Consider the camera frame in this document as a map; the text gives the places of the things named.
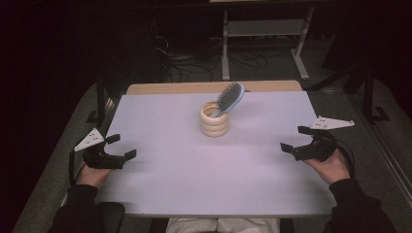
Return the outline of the light blue hairbrush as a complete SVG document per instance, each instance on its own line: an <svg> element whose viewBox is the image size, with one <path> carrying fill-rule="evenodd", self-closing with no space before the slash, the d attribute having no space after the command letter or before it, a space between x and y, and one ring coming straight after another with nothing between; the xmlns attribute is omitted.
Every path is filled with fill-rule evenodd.
<svg viewBox="0 0 412 233"><path fill-rule="evenodd" d="M244 93L245 87L241 83L228 85L219 95L218 108L211 114L211 117L230 112L242 100Z"/></svg>

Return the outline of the lavender table cover sheet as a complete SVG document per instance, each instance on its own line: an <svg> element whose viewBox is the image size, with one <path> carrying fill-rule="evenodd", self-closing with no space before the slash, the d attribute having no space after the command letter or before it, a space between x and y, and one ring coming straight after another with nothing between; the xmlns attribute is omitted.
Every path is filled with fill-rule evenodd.
<svg viewBox="0 0 412 233"><path fill-rule="evenodd" d="M249 92L229 114L229 129L200 129L201 106L215 94L125 95L110 126L120 140L109 154L136 150L99 190L137 216L326 216L335 202L308 165L282 152L311 139L314 121L303 91Z"/></svg>

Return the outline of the white metal table frame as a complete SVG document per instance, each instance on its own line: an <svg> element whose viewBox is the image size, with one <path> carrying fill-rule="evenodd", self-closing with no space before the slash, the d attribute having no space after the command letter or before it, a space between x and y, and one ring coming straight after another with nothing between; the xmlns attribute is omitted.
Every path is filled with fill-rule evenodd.
<svg viewBox="0 0 412 233"><path fill-rule="evenodd" d="M304 42L315 11L314 7L307 10L304 18L297 19L269 19L269 20L229 20L228 11L223 12L223 80L230 80L227 43L233 37L258 36L297 36L298 43L291 49L292 58L299 76L303 80L309 79L309 74L300 57Z"/></svg>

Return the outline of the person's legs in grey pants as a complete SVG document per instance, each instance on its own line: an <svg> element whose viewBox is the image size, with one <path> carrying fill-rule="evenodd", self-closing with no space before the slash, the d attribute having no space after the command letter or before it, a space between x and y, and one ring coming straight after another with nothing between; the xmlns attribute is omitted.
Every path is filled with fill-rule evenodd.
<svg viewBox="0 0 412 233"><path fill-rule="evenodd" d="M170 218L166 233L280 233L280 219Z"/></svg>

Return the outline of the cream ringed holder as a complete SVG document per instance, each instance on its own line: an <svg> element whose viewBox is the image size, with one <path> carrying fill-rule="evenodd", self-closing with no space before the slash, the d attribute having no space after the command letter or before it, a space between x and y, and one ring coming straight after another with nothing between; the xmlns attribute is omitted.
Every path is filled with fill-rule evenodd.
<svg viewBox="0 0 412 233"><path fill-rule="evenodd" d="M217 109L218 104L215 101L210 101L203 104L199 110L200 129L208 137L221 137L229 128L229 114L211 117L211 114Z"/></svg>

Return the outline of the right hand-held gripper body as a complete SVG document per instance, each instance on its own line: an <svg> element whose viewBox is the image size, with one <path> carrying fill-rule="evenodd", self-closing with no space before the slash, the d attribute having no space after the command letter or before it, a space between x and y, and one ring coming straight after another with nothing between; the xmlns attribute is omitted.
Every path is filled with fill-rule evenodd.
<svg viewBox="0 0 412 233"><path fill-rule="evenodd" d="M338 140L330 133L332 129L354 126L352 120L335 119L330 117L318 116L309 126L315 129L317 133L312 137L312 142L306 146L294 148L294 158L296 161L318 159L323 162L327 160L336 149L339 149L346 158L348 152L338 145Z"/></svg>

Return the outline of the black metal stand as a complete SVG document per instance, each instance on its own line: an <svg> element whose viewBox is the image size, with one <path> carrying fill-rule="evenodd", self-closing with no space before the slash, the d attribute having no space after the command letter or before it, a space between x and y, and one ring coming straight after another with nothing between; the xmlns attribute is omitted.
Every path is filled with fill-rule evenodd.
<svg viewBox="0 0 412 233"><path fill-rule="evenodd" d="M387 121L390 119L382 107L373 106L373 92L374 76L371 66L367 65L363 85L363 114L372 125L376 121Z"/></svg>
<svg viewBox="0 0 412 233"><path fill-rule="evenodd" d="M97 127L101 126L110 112L111 101L103 84L103 77L99 74L96 80L96 109L88 114L86 122L94 123Z"/></svg>

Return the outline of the person's right hand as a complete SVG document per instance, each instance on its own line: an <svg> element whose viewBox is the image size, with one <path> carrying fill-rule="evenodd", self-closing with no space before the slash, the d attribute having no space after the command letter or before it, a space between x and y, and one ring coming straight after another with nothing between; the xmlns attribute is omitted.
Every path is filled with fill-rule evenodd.
<svg viewBox="0 0 412 233"><path fill-rule="evenodd" d="M311 166L327 184L350 178L345 157L339 149L336 149L323 162L317 159L308 159L305 160L305 163Z"/></svg>

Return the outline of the person's left hand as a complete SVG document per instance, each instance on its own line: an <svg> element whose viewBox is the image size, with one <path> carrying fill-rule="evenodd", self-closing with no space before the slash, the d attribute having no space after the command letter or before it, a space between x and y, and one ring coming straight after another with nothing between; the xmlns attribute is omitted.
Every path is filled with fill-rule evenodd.
<svg viewBox="0 0 412 233"><path fill-rule="evenodd" d="M111 169L95 169L87 165L81 171L78 184L100 187L112 173Z"/></svg>

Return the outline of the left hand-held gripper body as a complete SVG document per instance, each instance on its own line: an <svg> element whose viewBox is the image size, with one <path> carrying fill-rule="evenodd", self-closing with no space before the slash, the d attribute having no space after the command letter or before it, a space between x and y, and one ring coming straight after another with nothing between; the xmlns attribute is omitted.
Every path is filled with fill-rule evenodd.
<svg viewBox="0 0 412 233"><path fill-rule="evenodd" d="M84 163L95 169L121 169L125 158L119 155L110 155L104 151L106 138L97 128L93 128L81 141L74 146L74 152L85 150Z"/></svg>

